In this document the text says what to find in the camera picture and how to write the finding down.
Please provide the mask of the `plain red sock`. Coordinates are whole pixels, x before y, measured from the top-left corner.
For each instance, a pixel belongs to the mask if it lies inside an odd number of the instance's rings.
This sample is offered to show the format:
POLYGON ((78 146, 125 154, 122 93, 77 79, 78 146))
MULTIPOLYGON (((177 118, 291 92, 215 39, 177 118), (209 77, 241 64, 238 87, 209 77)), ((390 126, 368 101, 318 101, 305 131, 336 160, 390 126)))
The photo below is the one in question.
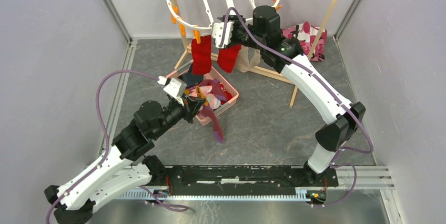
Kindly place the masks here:
POLYGON ((204 75, 211 71, 211 43, 211 35, 200 37, 200 43, 195 38, 191 41, 192 73, 194 75, 204 75))

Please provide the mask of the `beige sock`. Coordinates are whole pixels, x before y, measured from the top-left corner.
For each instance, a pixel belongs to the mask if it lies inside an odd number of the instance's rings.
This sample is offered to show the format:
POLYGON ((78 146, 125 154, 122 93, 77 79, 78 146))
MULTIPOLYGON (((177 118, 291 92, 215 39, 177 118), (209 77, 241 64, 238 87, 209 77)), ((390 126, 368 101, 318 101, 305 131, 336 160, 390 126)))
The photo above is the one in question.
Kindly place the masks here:
POLYGON ((252 53, 251 59, 249 60, 248 69, 254 69, 256 66, 260 64, 260 61, 261 61, 260 50, 255 49, 254 52, 252 53))

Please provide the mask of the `maroon purple sock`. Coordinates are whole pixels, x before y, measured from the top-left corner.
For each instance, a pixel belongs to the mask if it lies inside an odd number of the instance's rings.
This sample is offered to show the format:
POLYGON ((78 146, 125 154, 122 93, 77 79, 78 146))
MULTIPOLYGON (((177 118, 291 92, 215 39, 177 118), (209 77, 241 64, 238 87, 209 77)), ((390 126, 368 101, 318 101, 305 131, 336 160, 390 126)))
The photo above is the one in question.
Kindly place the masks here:
POLYGON ((213 124, 214 137, 218 143, 223 144, 225 142, 223 130, 222 130, 220 123, 214 113, 214 110, 211 109, 210 106, 203 105, 200 114, 202 116, 205 116, 205 117, 208 117, 211 119, 212 124, 213 124))
POLYGON ((217 79, 205 79, 202 84, 205 86, 211 86, 211 92, 220 101, 227 102, 233 98, 233 95, 226 91, 225 87, 217 79))

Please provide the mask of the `red sock with white pompom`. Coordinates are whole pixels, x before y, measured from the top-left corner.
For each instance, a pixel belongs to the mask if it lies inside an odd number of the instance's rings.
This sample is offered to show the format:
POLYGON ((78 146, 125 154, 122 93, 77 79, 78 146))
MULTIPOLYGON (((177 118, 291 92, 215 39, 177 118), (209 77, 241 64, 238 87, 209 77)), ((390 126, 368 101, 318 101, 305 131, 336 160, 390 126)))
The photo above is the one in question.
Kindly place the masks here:
POLYGON ((217 59, 217 64, 219 65, 219 67, 223 71, 231 73, 235 67, 235 63, 240 50, 241 50, 241 45, 235 45, 229 48, 219 49, 218 59, 217 59))

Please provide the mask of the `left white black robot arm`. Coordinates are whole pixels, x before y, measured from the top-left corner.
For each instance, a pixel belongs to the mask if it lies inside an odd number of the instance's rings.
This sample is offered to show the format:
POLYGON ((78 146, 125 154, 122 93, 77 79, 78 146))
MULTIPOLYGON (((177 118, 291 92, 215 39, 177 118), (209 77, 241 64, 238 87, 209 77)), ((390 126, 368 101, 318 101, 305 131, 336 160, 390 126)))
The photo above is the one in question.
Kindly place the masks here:
POLYGON ((111 147, 77 177, 44 191, 55 208, 50 213, 58 223, 87 223, 104 205, 138 186, 161 185, 165 167, 156 156, 147 156, 127 172, 116 173, 154 148, 154 141, 184 119, 189 123, 205 104, 204 98, 183 95, 181 102, 170 98, 166 107, 146 101, 134 113, 130 124, 113 139, 111 147))

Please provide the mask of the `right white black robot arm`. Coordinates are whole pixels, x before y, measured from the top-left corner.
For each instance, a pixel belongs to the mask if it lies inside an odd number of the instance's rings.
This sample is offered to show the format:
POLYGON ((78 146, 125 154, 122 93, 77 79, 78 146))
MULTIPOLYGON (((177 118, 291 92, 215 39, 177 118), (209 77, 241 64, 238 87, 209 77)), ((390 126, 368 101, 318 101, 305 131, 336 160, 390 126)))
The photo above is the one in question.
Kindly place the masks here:
POLYGON ((313 67, 296 38, 283 35, 280 16, 272 6, 258 6, 252 24, 234 7, 227 10, 220 46, 243 45, 259 50, 261 59, 297 86, 310 100, 325 125, 316 134, 317 145, 303 166, 303 180, 317 186, 325 179, 345 143, 360 129, 367 134, 362 119, 366 112, 361 102, 352 103, 336 91, 313 67))

